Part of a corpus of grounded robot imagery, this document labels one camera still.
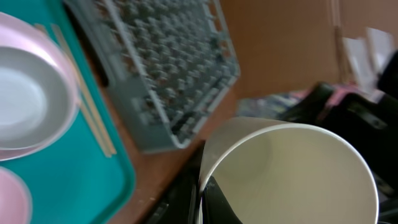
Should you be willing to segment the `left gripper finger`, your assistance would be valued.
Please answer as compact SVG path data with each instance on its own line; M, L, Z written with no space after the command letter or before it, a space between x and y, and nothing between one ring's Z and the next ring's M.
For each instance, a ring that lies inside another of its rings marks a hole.
M214 177L210 177L202 194L204 224L242 224L233 212Z

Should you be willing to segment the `white paper cup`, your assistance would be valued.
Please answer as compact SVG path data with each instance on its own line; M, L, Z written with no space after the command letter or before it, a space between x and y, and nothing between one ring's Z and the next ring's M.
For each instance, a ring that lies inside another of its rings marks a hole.
M369 166L339 135L309 124L237 117L206 140L198 178L214 177L242 223L365 223L379 218Z

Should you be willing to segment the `grey bowl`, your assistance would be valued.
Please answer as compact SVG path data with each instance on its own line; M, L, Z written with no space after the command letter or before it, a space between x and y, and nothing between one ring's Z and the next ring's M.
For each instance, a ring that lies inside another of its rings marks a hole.
M1 149L51 144L76 114L76 86L64 72L25 50L1 47Z

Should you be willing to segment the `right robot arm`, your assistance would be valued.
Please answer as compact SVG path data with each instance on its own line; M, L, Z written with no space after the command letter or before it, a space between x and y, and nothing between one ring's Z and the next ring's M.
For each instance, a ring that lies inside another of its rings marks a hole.
M377 83L382 96L376 101L348 93L335 106L326 108L335 89L324 82L314 86L298 104L278 119L325 128L347 140L376 175L379 190L397 196L397 54Z

